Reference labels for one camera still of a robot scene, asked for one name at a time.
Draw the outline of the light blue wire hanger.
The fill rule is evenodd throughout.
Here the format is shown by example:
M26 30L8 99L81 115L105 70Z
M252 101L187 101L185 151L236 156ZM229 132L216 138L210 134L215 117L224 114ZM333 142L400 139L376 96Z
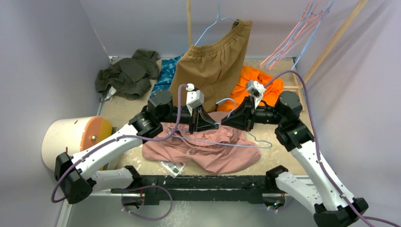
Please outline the light blue wire hanger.
M219 104L221 104L221 103L223 103L223 102L225 102L225 101L232 101L232 102L234 103L234 107L228 112L228 115L227 115L227 116L230 116L231 113L236 109L237 104L236 104L235 100L232 99L232 98L223 98L223 99L217 101L216 104L219 105ZM220 142L213 142L213 141L207 141L207 140L192 139L192 138L183 137L183 136L179 136L179 135L173 135L173 137L175 137L175 138L180 138L180 139L185 139L185 140L197 141L197 142L204 142L204 143L213 144L213 145L230 146L230 147L239 147L239 148L261 148L261 149L270 149L270 148L272 148L273 144L272 144L271 142L266 141L266 140L259 140L259 139L257 139L257 137L256 137L255 135L253 135L253 134L250 133L250 132L247 132L247 131L246 131L246 133L247 133L248 135L250 135L250 136L254 139L255 142L262 142L262 143L267 144L268 146L258 146L258 145L256 145L256 146L235 145L235 144L220 143Z

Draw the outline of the pink shorts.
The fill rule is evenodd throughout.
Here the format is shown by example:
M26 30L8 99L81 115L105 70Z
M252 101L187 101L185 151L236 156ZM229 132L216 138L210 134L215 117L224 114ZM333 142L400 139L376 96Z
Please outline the pink shorts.
M180 124L174 135L192 139L207 140L235 145L256 146L247 140L241 130L228 126L219 126L217 130L208 130L190 134L188 126ZM196 154L187 155L190 148L197 149ZM151 161L170 161L174 163L193 161L213 175L235 173L257 163L262 153L259 148L239 148L213 145L204 142L170 137L156 142L147 141L142 147L142 155Z

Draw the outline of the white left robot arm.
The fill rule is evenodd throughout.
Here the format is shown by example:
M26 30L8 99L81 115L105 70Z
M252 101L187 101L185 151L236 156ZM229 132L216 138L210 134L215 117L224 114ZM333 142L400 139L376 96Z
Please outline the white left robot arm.
M183 87L187 89L184 103L174 106L172 93L159 90L141 112L108 138L73 155L60 153L55 159L54 178L57 184L52 192L52 202L60 201L55 198L58 189L70 204L83 201L93 192L107 189L119 188L136 193L140 190L141 180L134 167L117 170L101 170L101 167L148 141L161 142L172 137L179 124L188 125L190 133L217 129L217 122L202 106L202 92L188 85Z

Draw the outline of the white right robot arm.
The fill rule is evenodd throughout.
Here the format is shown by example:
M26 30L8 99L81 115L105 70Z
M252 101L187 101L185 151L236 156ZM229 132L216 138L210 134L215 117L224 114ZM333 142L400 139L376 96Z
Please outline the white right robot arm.
M348 227L368 209L364 198L356 198L339 180L316 147L317 138L300 120L299 97L282 92L274 106L255 107L256 99L246 97L221 124L250 131L255 123L276 125L279 143L301 164L315 188L297 180L287 168L277 166L266 172L270 192L284 191L306 207L319 227Z

